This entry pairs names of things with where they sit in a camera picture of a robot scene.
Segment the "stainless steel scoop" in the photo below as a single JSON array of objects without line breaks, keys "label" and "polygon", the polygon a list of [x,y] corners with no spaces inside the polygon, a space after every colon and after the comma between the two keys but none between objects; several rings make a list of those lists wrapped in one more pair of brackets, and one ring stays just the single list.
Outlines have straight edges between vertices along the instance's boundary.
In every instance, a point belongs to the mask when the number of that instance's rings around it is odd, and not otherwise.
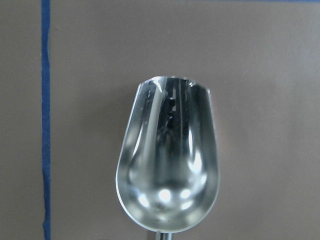
[{"label": "stainless steel scoop", "polygon": [[157,240],[199,224],[220,186],[210,91],[176,76],[137,89],[115,176],[127,215]]}]

